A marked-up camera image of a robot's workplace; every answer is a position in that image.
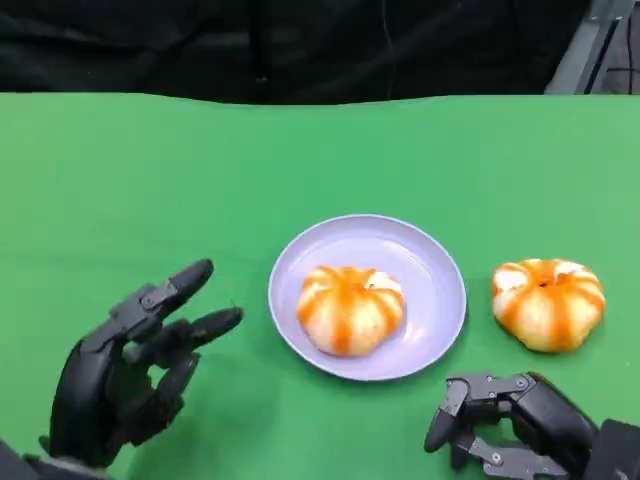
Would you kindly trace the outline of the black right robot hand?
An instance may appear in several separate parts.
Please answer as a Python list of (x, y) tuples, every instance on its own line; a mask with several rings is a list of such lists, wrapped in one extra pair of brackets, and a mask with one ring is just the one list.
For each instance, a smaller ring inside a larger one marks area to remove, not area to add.
[[(504, 419), (511, 422), (514, 441), (495, 446), (475, 432)], [(496, 479), (578, 479), (598, 433), (599, 427), (539, 373), (466, 373), (446, 380), (424, 450), (434, 453), (448, 445), (454, 470), (475, 461)]]

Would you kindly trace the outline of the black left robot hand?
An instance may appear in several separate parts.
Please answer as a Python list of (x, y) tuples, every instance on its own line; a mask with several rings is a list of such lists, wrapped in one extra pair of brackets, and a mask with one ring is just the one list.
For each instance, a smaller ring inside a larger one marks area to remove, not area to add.
[(104, 469), (123, 446), (139, 446), (172, 424), (199, 364), (199, 348), (244, 317), (241, 308), (230, 307), (195, 321), (166, 321), (213, 271), (212, 261), (201, 259), (157, 285), (143, 285), (74, 345), (53, 399), (49, 433), (40, 439), (49, 456)]

